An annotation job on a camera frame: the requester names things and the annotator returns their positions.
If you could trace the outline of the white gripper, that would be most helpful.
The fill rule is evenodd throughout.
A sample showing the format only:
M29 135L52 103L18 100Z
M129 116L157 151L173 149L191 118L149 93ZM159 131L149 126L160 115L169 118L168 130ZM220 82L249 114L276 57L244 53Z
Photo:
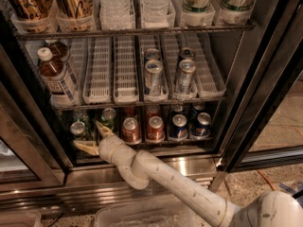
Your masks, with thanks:
M95 143L85 145L81 142L74 141L74 146L93 156L100 158L107 163L115 165L117 168L130 169L136 155L136 151L129 147L123 140L113 135L111 129L104 126L99 121L95 122L98 132L103 137L97 146Z

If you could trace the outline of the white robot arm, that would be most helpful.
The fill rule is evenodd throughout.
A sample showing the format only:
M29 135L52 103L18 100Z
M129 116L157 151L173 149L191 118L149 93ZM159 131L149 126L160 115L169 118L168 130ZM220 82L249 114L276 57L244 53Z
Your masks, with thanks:
M227 201L195 183L145 150L136 151L100 122L102 140L74 146L116 166L133 188L142 190L155 180L212 227L303 227L303 208L281 191L266 192L245 207Z

